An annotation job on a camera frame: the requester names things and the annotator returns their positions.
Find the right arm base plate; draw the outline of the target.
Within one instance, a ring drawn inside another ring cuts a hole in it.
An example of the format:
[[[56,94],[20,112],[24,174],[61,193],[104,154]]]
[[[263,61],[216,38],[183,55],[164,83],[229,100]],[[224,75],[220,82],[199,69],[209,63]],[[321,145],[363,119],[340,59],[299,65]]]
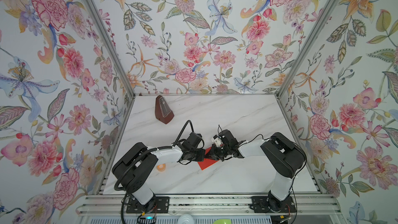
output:
[[[255,213],[296,213],[297,209],[293,198],[288,196],[284,201],[275,197],[253,196],[251,197],[251,210]]]

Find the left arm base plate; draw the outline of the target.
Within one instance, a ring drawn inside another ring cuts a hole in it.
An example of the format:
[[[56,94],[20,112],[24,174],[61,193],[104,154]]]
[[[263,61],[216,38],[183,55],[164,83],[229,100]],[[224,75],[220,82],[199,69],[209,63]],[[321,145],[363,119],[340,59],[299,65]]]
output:
[[[146,204],[141,204],[135,198],[128,198],[125,202],[127,214],[167,214],[170,207],[170,197],[156,197],[154,196]]]

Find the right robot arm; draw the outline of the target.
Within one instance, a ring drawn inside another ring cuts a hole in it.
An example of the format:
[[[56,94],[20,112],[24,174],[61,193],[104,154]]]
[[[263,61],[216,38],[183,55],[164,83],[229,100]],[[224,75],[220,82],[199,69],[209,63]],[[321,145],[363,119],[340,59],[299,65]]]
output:
[[[213,144],[205,152],[205,158],[226,161],[231,158],[265,156],[276,170],[274,185],[268,196],[282,202],[292,193],[297,174],[306,166],[304,151],[282,133],[276,132],[265,138],[262,134],[249,141],[238,141],[229,130],[213,137]]]

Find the red square paper sheet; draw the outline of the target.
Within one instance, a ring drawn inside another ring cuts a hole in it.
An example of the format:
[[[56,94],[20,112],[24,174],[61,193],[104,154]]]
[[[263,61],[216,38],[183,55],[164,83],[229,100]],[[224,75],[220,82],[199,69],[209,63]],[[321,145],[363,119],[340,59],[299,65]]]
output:
[[[218,159],[214,159],[211,155],[212,148],[209,147],[205,150],[205,157],[203,161],[198,162],[198,165],[200,167],[200,169],[202,171],[204,171],[205,169],[209,168],[210,166],[212,166],[213,164],[215,164],[216,162],[218,162]]]

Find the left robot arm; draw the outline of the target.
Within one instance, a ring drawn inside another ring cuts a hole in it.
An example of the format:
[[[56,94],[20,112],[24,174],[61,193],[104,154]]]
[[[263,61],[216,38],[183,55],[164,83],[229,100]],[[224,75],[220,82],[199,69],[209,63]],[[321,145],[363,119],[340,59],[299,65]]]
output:
[[[153,204],[155,194],[146,184],[152,171],[162,164],[202,162],[205,149],[199,148],[200,144],[204,144],[202,136],[194,132],[172,146],[151,148],[142,142],[135,144],[112,168],[114,190],[124,191],[141,206]]]

